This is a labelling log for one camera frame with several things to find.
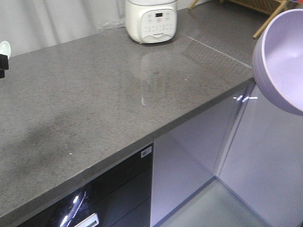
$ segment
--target countertop edge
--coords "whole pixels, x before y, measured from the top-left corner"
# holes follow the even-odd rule
[[[87,184],[94,178],[98,177],[99,175],[103,174],[110,168],[114,167],[118,163],[122,162],[135,152],[139,151],[140,149],[144,148],[146,145],[153,143],[153,141],[158,138],[159,136],[169,132],[170,130],[178,127],[182,123],[188,121],[189,119],[197,116],[198,114],[204,112],[205,110],[211,108],[212,106],[216,105],[220,101],[223,101],[227,97],[233,95],[237,91],[247,87],[248,85],[254,83],[254,78],[250,78],[239,85],[229,89],[228,91],[218,95],[217,97],[211,99],[210,101],[200,105],[199,107],[189,111],[185,115],[169,122],[165,126],[155,130],[154,132],[146,135],[145,137],[141,138],[140,140],[136,141],[121,149],[120,151],[114,153],[113,155],[101,160],[97,164],[87,168],[83,172],[80,172],[76,176],[70,178],[69,180],[65,181],[64,183],[54,187],[53,189],[35,197],[31,201],[21,205],[20,207],[16,208],[13,211],[10,211],[0,217],[0,226],[6,227],[15,227],[26,220],[30,219],[31,217],[37,215],[47,207],[53,205],[60,199],[64,198],[68,194],[72,193],[76,189],[80,188],[81,186]]]

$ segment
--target black dishwasher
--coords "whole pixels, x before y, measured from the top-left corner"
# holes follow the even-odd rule
[[[149,227],[152,145],[19,227]]]

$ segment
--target wooden chair leg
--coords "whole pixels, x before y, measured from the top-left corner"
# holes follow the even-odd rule
[[[276,10],[269,16],[269,18],[265,21],[265,23],[256,31],[256,33],[252,36],[254,39],[257,39],[260,37],[262,32],[266,29],[268,24],[272,21],[275,16],[277,16],[279,13],[281,13],[287,5],[287,0],[282,0],[280,5],[276,8]]]
[[[188,7],[188,9],[192,10],[195,7],[197,2],[198,2],[198,0],[194,0],[193,3]]]

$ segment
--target purple bowl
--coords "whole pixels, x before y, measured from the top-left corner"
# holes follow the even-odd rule
[[[274,105],[303,116],[303,9],[276,16],[253,54],[254,78]]]

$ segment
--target rice cooker control panel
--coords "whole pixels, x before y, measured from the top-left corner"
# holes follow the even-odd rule
[[[171,39],[176,32],[177,15],[171,9],[148,11],[141,17],[141,39],[147,43]]]

